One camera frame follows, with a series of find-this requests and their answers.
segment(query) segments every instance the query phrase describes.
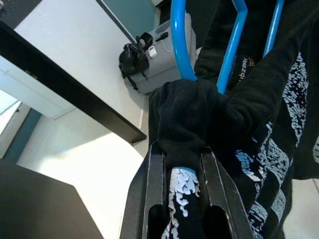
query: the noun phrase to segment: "black strap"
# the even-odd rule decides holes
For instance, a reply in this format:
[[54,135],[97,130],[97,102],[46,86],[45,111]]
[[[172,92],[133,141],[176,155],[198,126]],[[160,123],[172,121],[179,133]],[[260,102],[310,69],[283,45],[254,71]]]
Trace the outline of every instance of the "black strap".
[[136,83],[132,80],[132,78],[130,76],[126,76],[129,80],[129,82],[131,83],[131,85],[133,86],[134,90],[138,90],[139,88],[137,87]]

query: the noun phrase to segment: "teal wall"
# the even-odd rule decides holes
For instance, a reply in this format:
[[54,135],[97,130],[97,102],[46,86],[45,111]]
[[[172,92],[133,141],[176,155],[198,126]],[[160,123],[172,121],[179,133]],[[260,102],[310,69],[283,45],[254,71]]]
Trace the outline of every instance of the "teal wall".
[[135,38],[154,28],[156,8],[151,0],[103,0]]

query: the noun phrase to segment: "white label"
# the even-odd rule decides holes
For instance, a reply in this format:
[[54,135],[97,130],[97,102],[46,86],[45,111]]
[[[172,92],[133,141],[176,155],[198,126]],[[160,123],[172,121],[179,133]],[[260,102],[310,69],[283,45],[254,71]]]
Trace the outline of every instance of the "white label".
[[156,52],[156,49],[155,49],[154,46],[151,46],[151,47],[149,48],[149,54],[150,54],[150,57],[151,57],[151,58],[156,57],[156,55],[158,54],[158,53]]

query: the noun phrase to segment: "black bag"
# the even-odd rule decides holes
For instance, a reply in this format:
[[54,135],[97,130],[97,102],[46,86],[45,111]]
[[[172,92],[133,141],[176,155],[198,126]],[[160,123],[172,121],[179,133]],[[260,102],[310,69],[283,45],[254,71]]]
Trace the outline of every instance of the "black bag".
[[145,51],[152,45],[153,38],[148,33],[143,33],[142,36],[136,37],[137,43],[130,43],[124,46],[124,51],[120,54],[119,62],[123,78],[127,77],[132,84],[134,90],[138,90],[136,83],[130,77],[137,73],[142,73],[145,79],[147,76],[143,73],[150,64]]

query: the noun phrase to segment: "blue metal frame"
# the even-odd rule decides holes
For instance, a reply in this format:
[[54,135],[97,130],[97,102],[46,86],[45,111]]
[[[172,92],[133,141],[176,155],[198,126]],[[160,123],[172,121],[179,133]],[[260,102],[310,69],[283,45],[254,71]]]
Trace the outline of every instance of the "blue metal frame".
[[277,0],[276,6],[275,6],[275,11],[273,14],[273,19],[271,21],[268,37],[267,37],[267,42],[266,42],[266,47],[264,51],[264,57],[273,49],[276,35],[277,35],[277,30],[279,26],[279,21],[281,17],[281,13],[283,11],[284,7],[284,0]]
[[217,80],[218,91],[222,94],[226,92],[226,87],[229,80],[231,68],[235,60],[236,51],[248,13],[244,0],[233,0],[233,3],[237,10],[237,17],[227,46],[226,54],[224,56],[224,62]]
[[170,25],[173,48],[177,67],[183,79],[196,81],[197,77],[191,66],[185,35],[185,5],[186,0],[173,0],[170,11]]
[[[218,91],[222,94],[226,92],[230,72],[235,60],[240,37],[245,25],[247,17],[247,6],[244,0],[232,0],[237,10],[237,17],[235,20],[234,28],[230,36],[230,40],[227,46],[227,50],[224,56],[224,61],[220,69],[220,73],[217,80]],[[172,42],[176,58],[177,67],[180,75],[183,79],[196,81],[197,77],[191,66],[185,36],[185,5],[186,0],[172,0],[171,5],[171,33]],[[277,0],[271,27],[269,29],[266,47],[264,51],[264,57],[273,48],[275,38],[279,26],[281,13],[284,6],[284,0]]]

